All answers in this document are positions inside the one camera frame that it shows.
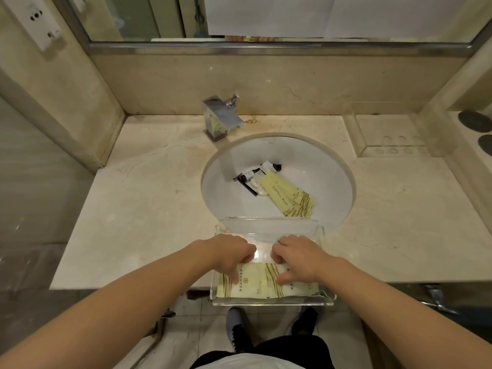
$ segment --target person's right arm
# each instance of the person's right arm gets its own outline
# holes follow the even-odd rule
[[[282,237],[273,246],[290,271],[277,283],[318,282],[341,297],[407,369],[490,368],[492,345],[462,326],[375,279],[308,238]]]

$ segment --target white shirt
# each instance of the white shirt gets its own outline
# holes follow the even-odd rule
[[[200,366],[200,369],[303,369],[301,366],[287,360],[277,359],[272,356],[256,355],[253,353],[240,353],[231,355],[213,363]]]

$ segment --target countertop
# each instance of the countertop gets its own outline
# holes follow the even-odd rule
[[[317,140],[352,171],[354,207],[322,239],[330,254],[384,282],[492,280],[492,238],[442,158],[357,158],[340,116],[242,118],[243,129],[212,143],[203,116],[129,117],[51,288],[99,288],[213,236],[218,220],[201,193],[207,162],[230,142],[265,134]]]

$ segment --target black shoe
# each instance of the black shoe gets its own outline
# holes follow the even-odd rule
[[[291,335],[309,334],[312,335],[318,320],[318,312],[313,307],[303,307],[298,319],[293,323]]]
[[[251,352],[253,343],[245,329],[245,318],[242,310],[231,308],[226,316],[227,336],[231,341],[234,352]]]

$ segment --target sink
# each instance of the sink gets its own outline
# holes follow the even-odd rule
[[[266,160],[281,164],[281,176],[316,199],[312,219],[328,233],[348,216],[354,197],[353,175],[342,159],[316,141],[265,136],[238,140],[208,162],[202,175],[202,195],[217,219],[226,217],[283,217],[269,197],[253,196],[233,179]]]

